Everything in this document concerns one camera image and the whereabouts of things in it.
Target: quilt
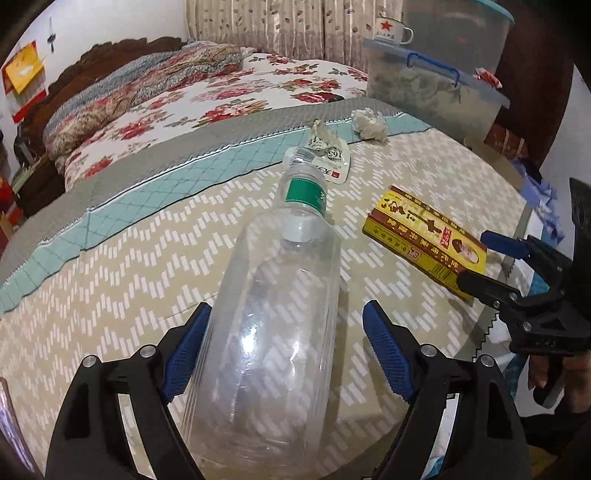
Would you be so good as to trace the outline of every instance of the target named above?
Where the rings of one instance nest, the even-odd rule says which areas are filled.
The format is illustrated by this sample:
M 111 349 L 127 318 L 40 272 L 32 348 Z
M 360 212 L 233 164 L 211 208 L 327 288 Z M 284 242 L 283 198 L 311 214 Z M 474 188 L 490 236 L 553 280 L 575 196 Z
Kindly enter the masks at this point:
M 144 148 L 228 118 L 365 96 L 366 74 L 323 60 L 254 54 L 238 72 L 164 92 L 99 129 L 57 162 L 66 191 Z

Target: plastic water bottle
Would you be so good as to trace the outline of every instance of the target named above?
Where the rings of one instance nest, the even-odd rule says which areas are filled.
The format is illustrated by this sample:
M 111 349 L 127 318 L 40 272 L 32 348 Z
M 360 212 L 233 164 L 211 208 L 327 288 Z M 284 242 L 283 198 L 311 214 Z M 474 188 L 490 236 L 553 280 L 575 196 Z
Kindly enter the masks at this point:
M 325 213 L 322 173 L 300 164 L 283 174 L 273 208 L 242 229 L 191 381 L 182 432 L 194 456 L 283 475 L 313 467 L 340 277 Z

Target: blue handle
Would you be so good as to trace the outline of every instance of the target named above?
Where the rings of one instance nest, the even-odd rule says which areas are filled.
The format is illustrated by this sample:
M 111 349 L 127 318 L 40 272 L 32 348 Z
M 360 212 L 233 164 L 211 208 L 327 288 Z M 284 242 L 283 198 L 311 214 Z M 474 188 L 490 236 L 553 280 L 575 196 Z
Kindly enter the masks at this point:
M 527 258 L 530 255 L 530 249 L 520 240 L 515 240 L 504 235 L 487 230 L 482 232 L 480 241 L 486 245 L 487 248 L 494 250 L 518 260 Z
M 411 366 L 384 324 L 384 321 L 389 322 L 390 320 L 384 319 L 372 302 L 367 303 L 363 308 L 362 318 L 363 329 L 392 392 L 400 395 L 406 403 L 409 403 L 414 395 Z
M 415 51 L 412 51 L 411 53 L 408 54 L 407 57 L 407 67 L 411 68 L 412 65 L 410 63 L 410 59 L 412 57 L 416 57 L 420 60 L 426 61 L 427 63 L 430 63 L 432 65 L 435 65 L 436 67 L 439 67 L 443 70 L 447 70 L 448 72 L 452 72 L 456 75 L 456 83 L 454 83 L 454 87 L 457 87 L 457 84 L 460 81 L 460 72 L 458 69 L 455 69 L 454 67 L 450 67 L 449 65 L 445 65 L 444 63 L 441 63 L 440 61 L 437 60 L 433 60 L 431 57 L 426 57 L 425 55 L 421 55 L 420 53 L 417 53 Z

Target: yellow paper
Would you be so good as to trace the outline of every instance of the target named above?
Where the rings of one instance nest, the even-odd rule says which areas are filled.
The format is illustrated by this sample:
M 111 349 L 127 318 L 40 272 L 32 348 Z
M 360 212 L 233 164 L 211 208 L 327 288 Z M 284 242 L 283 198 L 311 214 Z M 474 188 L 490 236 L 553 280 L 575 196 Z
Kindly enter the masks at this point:
M 42 69 L 43 64 L 37 56 L 37 51 L 33 44 L 29 43 L 6 66 L 6 74 L 14 89 L 20 94 Z

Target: teal border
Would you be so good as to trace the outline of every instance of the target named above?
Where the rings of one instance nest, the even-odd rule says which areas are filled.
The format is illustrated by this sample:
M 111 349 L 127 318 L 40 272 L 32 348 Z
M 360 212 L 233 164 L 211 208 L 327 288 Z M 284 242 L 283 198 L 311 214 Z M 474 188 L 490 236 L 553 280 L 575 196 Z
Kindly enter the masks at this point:
M 390 135 L 422 132 L 430 128 L 406 113 L 386 117 Z M 361 141 L 351 120 L 329 122 L 329 127 L 347 143 Z M 193 157 L 156 176 L 127 188 L 102 205 L 88 209 L 79 220 L 54 238 L 36 247 L 33 254 L 0 287 L 2 313 L 14 309 L 63 265 L 175 202 L 224 183 L 253 170 L 277 164 L 285 151 L 307 141 L 301 127 L 229 145 L 212 153 Z

